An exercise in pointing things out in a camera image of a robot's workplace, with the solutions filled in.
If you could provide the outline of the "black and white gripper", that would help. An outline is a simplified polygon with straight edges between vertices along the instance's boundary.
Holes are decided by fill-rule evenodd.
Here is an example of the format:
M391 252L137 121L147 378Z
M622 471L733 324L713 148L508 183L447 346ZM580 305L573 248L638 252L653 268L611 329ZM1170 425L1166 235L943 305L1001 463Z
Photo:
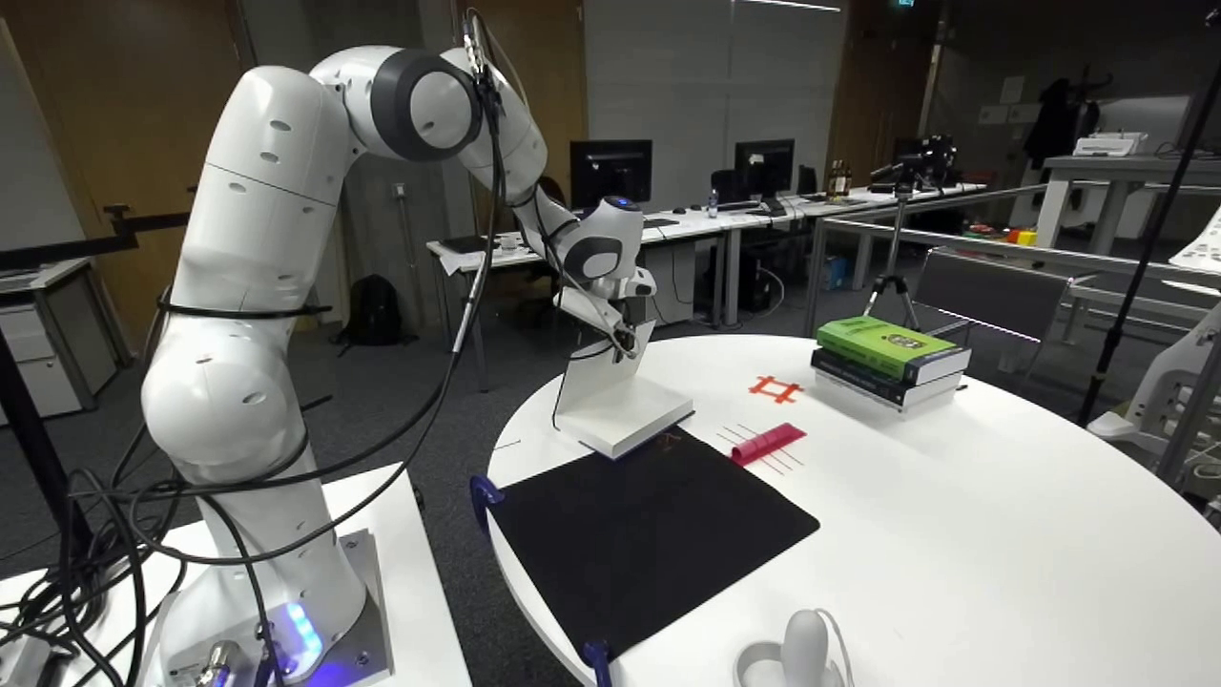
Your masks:
M601 333L613 359L634 355L638 329L643 324L643 305L657 298L657 279L647 268L634 268L622 279L594 279L591 285L559 285L554 305L580 324Z

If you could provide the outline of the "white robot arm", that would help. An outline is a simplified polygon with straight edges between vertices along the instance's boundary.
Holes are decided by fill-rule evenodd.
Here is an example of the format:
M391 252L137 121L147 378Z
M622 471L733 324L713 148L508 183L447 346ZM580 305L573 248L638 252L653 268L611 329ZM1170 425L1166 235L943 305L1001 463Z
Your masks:
M159 343L141 382L151 441L217 544L159 620L137 687L265 674L296 687L370 608L337 537L285 351L348 173L365 156L458 159L559 275L559 305L622 355L643 216L577 214L541 190L529 106L468 47L349 47L314 70L246 70L207 148Z

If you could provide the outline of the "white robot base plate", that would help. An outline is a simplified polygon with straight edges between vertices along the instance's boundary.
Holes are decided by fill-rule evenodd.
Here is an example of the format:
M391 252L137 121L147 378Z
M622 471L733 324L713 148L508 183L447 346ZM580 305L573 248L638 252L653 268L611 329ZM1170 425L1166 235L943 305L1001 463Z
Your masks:
M385 486L395 471L365 471L323 486L332 515L349 513L362 497ZM410 477L400 475L377 499L337 525L340 543L356 544L349 566L377 600L377 620L390 641L390 668L356 681L356 687L474 687L460 641L451 620L451 602L435 570L426 525L410 494ZM187 555L212 555L212 543L197 523L176 525L166 544ZM151 555L145 566L147 602L166 600L178 561ZM11 602L33 583L33 574L2 578L0 600ZM122 581L105 593L105 612L85 635L96 648L113 648L128 631L133 583Z

